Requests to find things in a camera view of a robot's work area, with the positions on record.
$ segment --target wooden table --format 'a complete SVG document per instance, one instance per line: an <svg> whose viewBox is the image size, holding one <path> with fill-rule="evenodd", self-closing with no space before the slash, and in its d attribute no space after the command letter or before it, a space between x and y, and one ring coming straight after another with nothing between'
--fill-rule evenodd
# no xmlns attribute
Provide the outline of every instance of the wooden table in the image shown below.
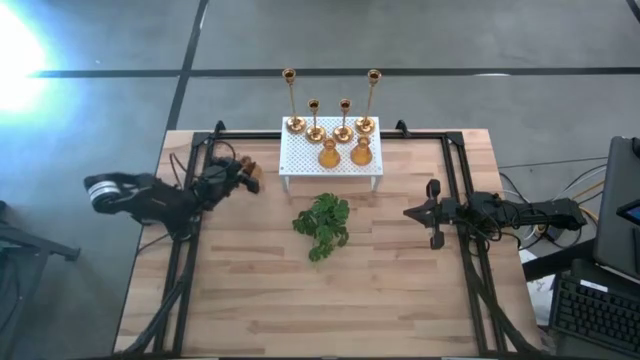
<svg viewBox="0 0 640 360"><path fill-rule="evenodd" d="M501 192L488 131L462 131L476 191ZM175 183L169 154L186 164L192 134L167 133L157 172L165 182ZM291 197L278 178L279 141L230 143L262 166L262 188L254 195L241 187L205 214L183 356L477 354L455 229L443 227L446 245L431 250L430 233L402 215L425 201L432 178L441 180L442 196L449 196L439 142L383 140L385 173L377 193L368 179L301 178L292 181ZM295 233L291 220L323 192L349 201L351 238L314 266L307 258L311 239ZM165 232L163 226L146 228L140 245ZM170 243L138 256L115 350L131 344L158 309ZM515 241L493 243L489 257L500 305L539 346ZM486 312L484 318L494 348Z"/></svg>

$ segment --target leafy plant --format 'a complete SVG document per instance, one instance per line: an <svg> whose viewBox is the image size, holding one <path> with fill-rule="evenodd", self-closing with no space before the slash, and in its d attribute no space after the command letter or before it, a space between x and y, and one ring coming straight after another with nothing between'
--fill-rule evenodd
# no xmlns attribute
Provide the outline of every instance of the leafy plant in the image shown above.
<svg viewBox="0 0 640 360"><path fill-rule="evenodd" d="M324 193L315 198L311 209L301 211L293 220L293 229L300 234L313 236L313 248L309 260L318 262L331 255L336 246L343 247L349 241L345 226L349 217L349 203L333 194Z"/></svg>

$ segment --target white pegboard shelf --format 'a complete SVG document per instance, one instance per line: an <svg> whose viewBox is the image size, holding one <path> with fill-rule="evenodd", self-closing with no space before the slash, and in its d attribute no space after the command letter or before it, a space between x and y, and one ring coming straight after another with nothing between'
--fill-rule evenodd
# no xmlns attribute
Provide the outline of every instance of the white pegboard shelf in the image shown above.
<svg viewBox="0 0 640 360"><path fill-rule="evenodd" d="M307 121L307 127L313 126L312 117L302 117ZM336 149L340 154L340 164L332 169L324 168L318 163L318 155L323 149L322 143L312 144L307 141L303 133L292 134L287 130L289 116L282 118L282 137L280 142L280 167L279 174L282 178L283 188L289 191L289 180L296 176L318 177L372 177L372 190L375 191L383 174L382 144L380 142L380 126L377 117L371 117L376 122L376 128L369 137L369 147L373 153L373 159L365 166L355 165L351 161L351 150L358 142L358 134L355 132L355 121L359 117L347 117L347 125L354 129L353 139L344 144L337 143ZM327 131L327 135L333 133L333 129L342 125L342 117L317 117L318 126Z"/></svg>

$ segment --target gold candlestick holder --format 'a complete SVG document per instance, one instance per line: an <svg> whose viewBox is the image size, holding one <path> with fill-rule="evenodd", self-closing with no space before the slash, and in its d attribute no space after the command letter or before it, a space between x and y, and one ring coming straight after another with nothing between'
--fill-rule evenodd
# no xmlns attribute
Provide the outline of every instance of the gold candlestick holder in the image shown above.
<svg viewBox="0 0 640 360"><path fill-rule="evenodd" d="M347 113L351 109L351 100L340 100L340 111L342 111L342 125L333 129L333 137L339 143L348 143L353 139L353 129L347 126Z"/></svg>
<svg viewBox="0 0 640 360"><path fill-rule="evenodd" d="M367 136L358 137L358 145L351 150L351 161L359 166L367 165L373 159L373 153L369 148L371 141Z"/></svg>
<svg viewBox="0 0 640 360"><path fill-rule="evenodd" d="M310 143L319 143L327 136L326 130L322 126L317 126L316 115L318 114L318 108L320 107L320 101L316 99L309 100L309 110L313 114L313 127L307 128L307 141Z"/></svg>
<svg viewBox="0 0 640 360"><path fill-rule="evenodd" d="M318 162L325 168L331 169L340 163L340 154L336 150L336 142L332 138L326 138L322 144L324 148L318 155Z"/></svg>
<svg viewBox="0 0 640 360"><path fill-rule="evenodd" d="M371 98L373 97L373 87L376 86L382 74L376 69L371 69L367 73L369 79L369 100L367 101L367 111L364 116L356 120L356 131L361 135L370 135L376 128L376 123L369 117L369 110L371 109Z"/></svg>
<svg viewBox="0 0 640 360"><path fill-rule="evenodd" d="M298 117L296 114L296 104L293 101L293 82L296 80L296 71L291 68L284 69L282 71L282 77L289 85L289 97L291 98L291 110L293 113L289 120L287 120L287 130L293 134L299 134L307 127L307 122L303 118Z"/></svg>

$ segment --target gray floor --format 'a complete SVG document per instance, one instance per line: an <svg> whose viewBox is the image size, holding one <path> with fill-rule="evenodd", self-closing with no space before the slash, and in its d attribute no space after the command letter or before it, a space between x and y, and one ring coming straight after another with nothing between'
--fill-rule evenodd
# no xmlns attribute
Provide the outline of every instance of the gray floor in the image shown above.
<svg viewBox="0 0 640 360"><path fill-rule="evenodd" d="M15 0L0 4L0 16L14 14L33 34L44 54L39 69L180 69L198 1ZM639 38L624 0L212 0L193 68L640 66ZM8 51L18 59L9 64L29 58L22 50ZM0 199L9 219L82 247L77 263L51 261L16 358L110 352L140 227L125 215L95 214L82 179L153 172L177 84L0 82L0 105L9 95L30 100L0 107ZM192 78L177 128L220 119L231 129L276 129L286 91L279 78ZM606 156L612 136L640 134L639 91L638 75L383 77L373 112L383 127L404 119L412 128L489 128L503 171L530 200L544 200L604 162L577 160ZM310 97L321 115L337 113L341 97L359 113L366 80L301 77L297 101ZM587 205L597 211L599 201ZM583 238L592 235L585 228Z"/></svg>

